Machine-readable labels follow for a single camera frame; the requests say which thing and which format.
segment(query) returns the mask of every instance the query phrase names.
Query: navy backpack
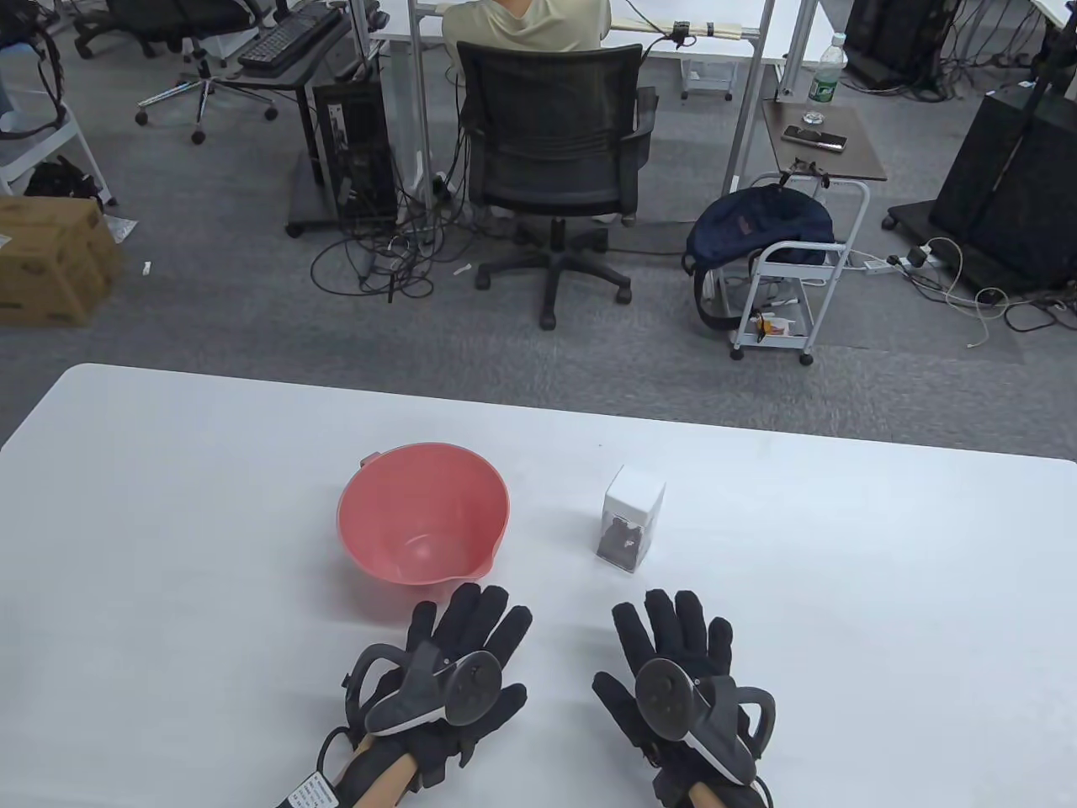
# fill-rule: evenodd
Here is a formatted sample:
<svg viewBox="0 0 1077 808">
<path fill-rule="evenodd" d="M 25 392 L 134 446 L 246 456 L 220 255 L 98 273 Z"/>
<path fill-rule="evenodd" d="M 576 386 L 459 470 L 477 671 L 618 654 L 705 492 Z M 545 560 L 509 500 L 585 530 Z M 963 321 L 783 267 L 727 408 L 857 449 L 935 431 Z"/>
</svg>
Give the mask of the navy backpack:
<svg viewBox="0 0 1077 808">
<path fill-rule="evenodd" d="M 681 266 L 693 276 L 699 318 L 715 331 L 735 331 L 741 318 L 715 317 L 703 308 L 703 279 L 712 269 L 761 253 L 777 241 L 834 242 L 834 220 L 816 199 L 784 182 L 754 185 L 723 196 L 696 221 Z M 780 250 L 773 261 L 822 264 L 821 250 Z"/>
</svg>

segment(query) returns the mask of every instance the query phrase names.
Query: keyboard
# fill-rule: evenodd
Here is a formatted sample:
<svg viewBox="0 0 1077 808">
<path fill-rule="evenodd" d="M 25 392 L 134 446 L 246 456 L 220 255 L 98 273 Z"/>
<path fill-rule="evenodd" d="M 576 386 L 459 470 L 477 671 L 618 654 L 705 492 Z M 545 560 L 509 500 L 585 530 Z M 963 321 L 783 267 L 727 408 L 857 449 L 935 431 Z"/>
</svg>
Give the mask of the keyboard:
<svg viewBox="0 0 1077 808">
<path fill-rule="evenodd" d="M 314 0 L 280 20 L 237 61 L 247 68 L 281 73 L 302 59 L 342 17 L 339 9 L 330 9 Z"/>
</svg>

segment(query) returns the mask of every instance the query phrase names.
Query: glove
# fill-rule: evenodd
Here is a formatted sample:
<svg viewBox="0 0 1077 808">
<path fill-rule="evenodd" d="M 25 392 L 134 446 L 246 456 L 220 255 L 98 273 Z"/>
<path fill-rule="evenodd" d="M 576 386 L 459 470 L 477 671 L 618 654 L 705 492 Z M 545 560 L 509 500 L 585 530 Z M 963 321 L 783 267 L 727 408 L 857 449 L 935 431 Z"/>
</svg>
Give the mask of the glove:
<svg viewBox="0 0 1077 808">
<path fill-rule="evenodd" d="M 435 628 L 437 605 L 423 601 L 411 614 L 405 651 L 412 652 L 420 642 L 429 640 L 437 645 L 445 659 L 456 661 L 465 654 L 485 650 L 493 654 L 504 668 L 531 626 L 531 612 L 521 605 L 514 607 L 502 621 L 507 605 L 508 593 L 500 586 L 488 586 L 484 590 L 478 584 L 463 584 L 452 594 Z M 381 677 L 374 694 L 361 706 L 347 705 L 347 735 L 353 748 L 365 737 L 364 722 L 370 707 L 398 689 L 403 679 L 402 669 L 391 670 Z M 509 685 L 501 691 L 490 711 L 474 724 L 452 726 L 444 719 L 420 724 L 403 733 L 376 738 L 370 752 L 382 761 L 410 754 L 418 764 L 418 774 L 411 781 L 410 790 L 429 789 L 445 779 L 445 765 L 449 757 L 460 755 L 460 767 L 467 765 L 475 744 L 519 712 L 527 698 L 528 692 L 522 684 Z M 390 749 L 400 754 L 394 755 Z M 366 754 L 360 755 L 356 761 L 361 762 Z"/>
<path fill-rule="evenodd" d="M 663 657 L 676 663 L 693 679 L 728 675 L 732 661 L 732 626 L 722 617 L 703 621 L 703 607 L 691 591 L 676 594 L 676 607 L 661 589 L 652 589 L 644 600 L 654 630 L 655 642 L 640 621 L 635 607 L 620 603 L 613 609 L 613 622 L 620 638 L 625 657 L 633 678 L 647 661 Z M 635 697 L 619 681 L 606 672 L 595 674 L 595 694 L 617 726 L 640 749 L 652 766 L 661 769 L 655 777 L 655 796 L 666 808 L 691 808 L 688 790 L 703 783 L 727 808 L 767 808 L 760 791 L 766 785 L 759 778 L 752 785 L 738 785 L 727 780 L 699 752 L 684 741 L 668 741 L 658 736 L 644 721 Z M 743 710 L 738 714 L 738 735 L 749 737 L 750 720 Z"/>
</svg>

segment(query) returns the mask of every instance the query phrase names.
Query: speaker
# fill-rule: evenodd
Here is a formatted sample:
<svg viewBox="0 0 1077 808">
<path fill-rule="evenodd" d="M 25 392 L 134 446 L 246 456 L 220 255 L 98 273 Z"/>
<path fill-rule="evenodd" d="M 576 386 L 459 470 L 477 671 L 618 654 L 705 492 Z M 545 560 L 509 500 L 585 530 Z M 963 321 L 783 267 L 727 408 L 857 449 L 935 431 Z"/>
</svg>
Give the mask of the speaker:
<svg viewBox="0 0 1077 808">
<path fill-rule="evenodd" d="M 363 81 L 314 87 L 314 108 L 340 225 L 396 221 L 393 153 L 377 70 Z"/>
<path fill-rule="evenodd" d="M 845 25 L 849 66 L 873 87 L 935 73 L 961 0 L 856 0 Z"/>
<path fill-rule="evenodd" d="M 1011 158 L 1003 134 L 1020 126 L 1031 94 L 983 99 L 929 219 L 1050 289 L 1077 279 L 1077 105 L 1045 95 Z"/>
</svg>

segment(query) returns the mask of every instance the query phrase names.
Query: cardboard box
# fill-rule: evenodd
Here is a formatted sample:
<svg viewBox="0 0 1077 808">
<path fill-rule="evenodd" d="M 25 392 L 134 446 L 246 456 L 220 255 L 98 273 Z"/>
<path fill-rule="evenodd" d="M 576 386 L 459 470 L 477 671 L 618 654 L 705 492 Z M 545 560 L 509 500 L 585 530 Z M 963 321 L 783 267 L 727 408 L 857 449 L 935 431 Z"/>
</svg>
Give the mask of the cardboard box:
<svg viewBox="0 0 1077 808">
<path fill-rule="evenodd" d="M 111 283 L 79 233 L 0 223 L 0 324 L 85 325 Z"/>
<path fill-rule="evenodd" d="M 0 233 L 5 224 L 60 227 L 71 238 L 84 242 L 110 285 L 123 269 L 120 245 L 112 238 L 109 225 L 93 199 L 0 196 Z"/>
</svg>

